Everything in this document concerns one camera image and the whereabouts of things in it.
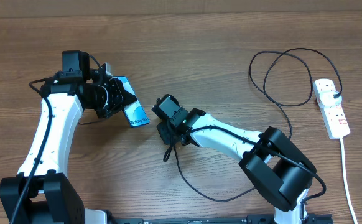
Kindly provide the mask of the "blue Galaxy smartphone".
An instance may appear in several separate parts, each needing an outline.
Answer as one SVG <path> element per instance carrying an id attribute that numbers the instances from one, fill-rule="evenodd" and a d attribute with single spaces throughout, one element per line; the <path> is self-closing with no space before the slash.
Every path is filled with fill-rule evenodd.
<path id="1" fill-rule="evenodd" d="M 117 78 L 122 81 L 123 87 L 127 92 L 136 96 L 133 87 L 125 76 L 117 76 Z M 138 99 L 130 105 L 127 105 L 123 109 L 123 113 L 132 128 L 149 124 L 149 118 Z"/>

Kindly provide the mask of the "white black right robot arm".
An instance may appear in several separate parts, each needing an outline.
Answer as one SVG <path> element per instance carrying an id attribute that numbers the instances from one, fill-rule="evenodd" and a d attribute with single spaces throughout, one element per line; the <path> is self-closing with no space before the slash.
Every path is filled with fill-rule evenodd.
<path id="1" fill-rule="evenodd" d="M 263 133 L 247 131 L 222 123 L 203 110 L 187 111 L 169 94 L 157 100 L 152 111 L 160 118 L 157 130 L 168 145 L 163 160 L 176 151 L 176 145 L 209 147 L 235 159 L 254 188 L 275 212 L 269 223 L 316 223 L 305 204 L 312 181 L 324 181 L 313 163 L 279 129 Z"/>

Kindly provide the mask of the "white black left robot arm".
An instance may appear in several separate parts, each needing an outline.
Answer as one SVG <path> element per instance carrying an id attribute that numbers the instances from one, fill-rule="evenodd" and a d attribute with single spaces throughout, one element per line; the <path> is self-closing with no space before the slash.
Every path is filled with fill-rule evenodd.
<path id="1" fill-rule="evenodd" d="M 36 92 L 42 109 L 30 151 L 17 175 L 0 183 L 0 199 L 10 223 L 115 223 L 107 210 L 85 208 L 67 177 L 72 139 L 85 110 L 100 121 L 137 103 L 126 77 L 109 64 L 90 67 L 93 56 L 81 50 L 62 53 L 62 69 L 41 79 Z"/>

